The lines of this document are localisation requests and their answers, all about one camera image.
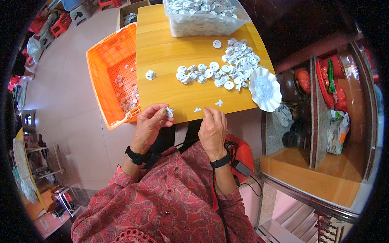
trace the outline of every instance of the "cardboard box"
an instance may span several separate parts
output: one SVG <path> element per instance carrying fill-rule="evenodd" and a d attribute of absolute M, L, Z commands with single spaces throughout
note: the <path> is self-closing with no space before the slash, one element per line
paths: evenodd
<path fill-rule="evenodd" d="M 123 6 L 120 8 L 119 15 L 117 16 L 116 21 L 116 30 L 119 30 L 124 27 L 124 16 L 129 15 L 130 13 L 138 13 L 138 8 L 145 7 L 150 5 L 149 0 L 143 0 L 136 3 L 131 3 L 129 5 Z"/>

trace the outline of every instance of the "tiled floor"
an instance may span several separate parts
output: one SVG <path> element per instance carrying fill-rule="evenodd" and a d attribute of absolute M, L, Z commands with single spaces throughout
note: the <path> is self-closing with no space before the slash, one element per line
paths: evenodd
<path fill-rule="evenodd" d="M 28 84 L 24 109 L 36 109 L 38 134 L 47 144 L 59 144 L 66 169 L 60 180 L 65 185 L 93 190 L 105 187 L 132 141 L 135 124 L 122 124 L 111 131 L 106 128 L 86 64 L 86 51 L 116 31 L 118 11 L 96 11 L 78 27 L 71 24 L 44 51 L 36 77 Z M 245 140 L 254 158 L 259 158 L 261 111 L 236 112 L 227 114 L 227 118 L 229 132 Z M 183 142 L 186 125 L 180 124 L 177 129 L 177 144 Z M 245 190 L 247 198 L 251 197 L 249 190 Z"/>

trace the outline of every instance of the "hand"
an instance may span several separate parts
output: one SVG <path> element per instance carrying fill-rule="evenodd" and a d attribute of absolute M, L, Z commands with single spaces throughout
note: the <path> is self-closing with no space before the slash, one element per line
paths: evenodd
<path fill-rule="evenodd" d="M 152 104 L 138 114 L 138 122 L 135 135 L 130 145 L 134 153 L 145 154 L 157 139 L 159 130 L 163 127 L 171 127 L 174 118 L 166 115 L 168 104 Z"/>
<path fill-rule="evenodd" d="M 227 155 L 224 141 L 227 135 L 227 119 L 223 112 L 216 108 L 203 109 L 204 116 L 198 137 L 211 162 Z"/>

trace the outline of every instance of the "black strap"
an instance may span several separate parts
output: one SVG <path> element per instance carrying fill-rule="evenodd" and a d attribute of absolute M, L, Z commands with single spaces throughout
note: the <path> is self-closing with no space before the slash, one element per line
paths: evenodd
<path fill-rule="evenodd" d="M 211 162 L 211 166 L 212 166 L 212 168 L 219 168 L 219 167 L 222 167 L 225 164 L 228 164 L 230 161 L 231 161 L 231 157 L 227 153 L 227 155 L 224 156 L 223 158 L 218 159 L 218 160 L 216 160 L 214 162 Z"/>
<path fill-rule="evenodd" d="M 142 165 L 143 163 L 146 163 L 148 161 L 147 155 L 141 155 L 138 153 L 134 153 L 129 146 L 127 147 L 125 153 L 128 155 L 128 157 L 131 158 L 132 163 L 134 163 L 134 164 Z"/>

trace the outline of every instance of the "orange plastic crate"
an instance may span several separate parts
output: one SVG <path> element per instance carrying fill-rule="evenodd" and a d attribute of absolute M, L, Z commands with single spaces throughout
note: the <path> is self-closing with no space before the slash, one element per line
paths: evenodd
<path fill-rule="evenodd" d="M 132 92 L 137 82 L 136 62 L 136 23 L 129 24 L 119 31 L 105 37 L 86 52 L 89 75 L 91 76 L 93 91 L 103 115 L 105 125 L 112 130 L 125 122 L 136 121 L 140 113 L 138 106 L 123 114 L 120 107 L 120 100 L 129 95 L 132 99 Z M 118 75 L 123 77 L 123 86 L 115 83 Z"/>

